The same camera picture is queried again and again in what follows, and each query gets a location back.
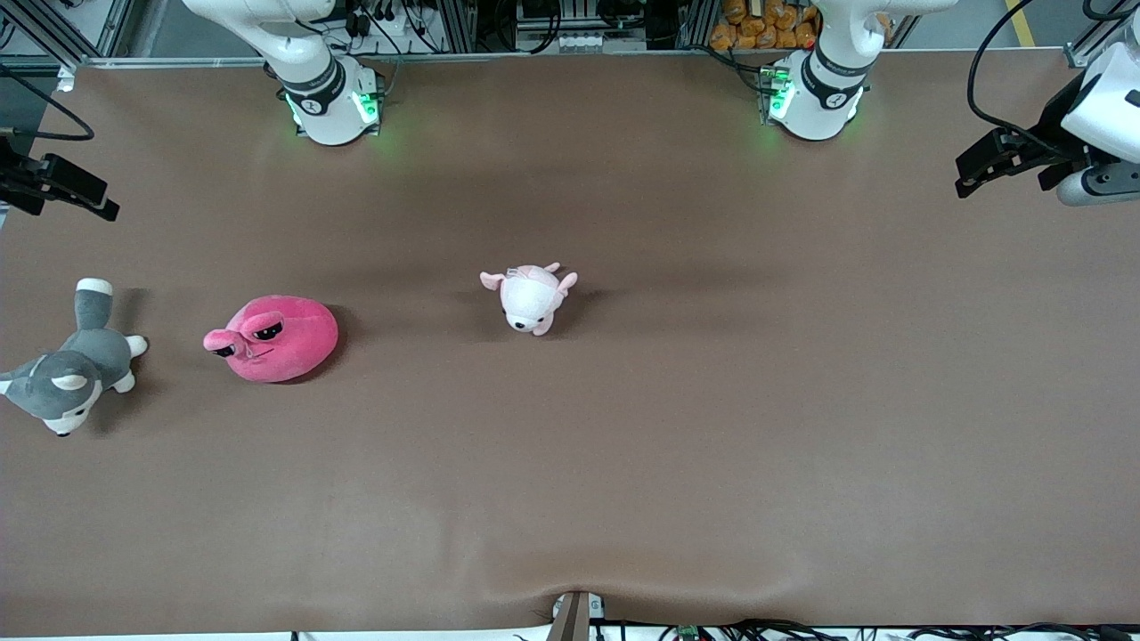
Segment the round pink plush toy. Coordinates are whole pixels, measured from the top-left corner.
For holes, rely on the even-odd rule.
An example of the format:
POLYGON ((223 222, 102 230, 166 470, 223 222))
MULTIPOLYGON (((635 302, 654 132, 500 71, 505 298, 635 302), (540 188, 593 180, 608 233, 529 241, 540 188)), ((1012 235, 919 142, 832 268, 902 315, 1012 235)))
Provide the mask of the round pink plush toy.
POLYGON ((337 349, 337 317, 309 297, 254 297, 223 328, 203 336, 237 378, 284 383, 306 378, 337 349))

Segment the grey white plush husky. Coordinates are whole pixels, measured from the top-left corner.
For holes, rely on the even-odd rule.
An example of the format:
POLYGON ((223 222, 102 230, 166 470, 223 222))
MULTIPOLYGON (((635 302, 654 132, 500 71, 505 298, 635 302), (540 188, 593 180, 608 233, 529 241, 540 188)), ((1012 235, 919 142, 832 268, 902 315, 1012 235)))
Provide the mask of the grey white plush husky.
POLYGON ((109 328, 113 299, 108 279, 78 279, 75 332, 56 352, 0 373, 0 396, 66 437, 91 417, 101 393, 135 389, 132 362, 147 352, 148 341, 109 328))

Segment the pale pink plush dog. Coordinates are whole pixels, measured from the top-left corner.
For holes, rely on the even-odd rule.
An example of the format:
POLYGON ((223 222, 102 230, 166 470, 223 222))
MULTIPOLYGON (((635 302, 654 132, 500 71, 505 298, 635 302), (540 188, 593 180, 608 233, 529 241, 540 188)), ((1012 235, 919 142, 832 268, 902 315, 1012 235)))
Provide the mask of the pale pink plush dog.
POLYGON ((559 277, 559 269, 561 263, 521 263, 503 273, 481 271, 479 279, 484 289, 498 293, 502 315, 511 328, 544 336, 579 279, 577 271, 559 277))

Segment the brown table cover cloth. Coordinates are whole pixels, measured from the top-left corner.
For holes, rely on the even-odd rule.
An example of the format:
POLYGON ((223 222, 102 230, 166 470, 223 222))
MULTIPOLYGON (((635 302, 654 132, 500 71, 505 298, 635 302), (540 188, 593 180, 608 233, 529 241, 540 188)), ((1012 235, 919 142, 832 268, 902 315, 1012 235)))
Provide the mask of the brown table cover cloth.
POLYGON ((76 435, 0 399, 0 636, 1140 623, 1140 204, 956 198, 964 52, 834 141, 697 54, 420 62, 326 149, 261 68, 82 68, 109 182, 0 232, 0 370, 81 277, 142 333, 76 435), (481 271, 579 279, 544 336, 481 271), (337 349, 202 340, 309 297, 337 349))

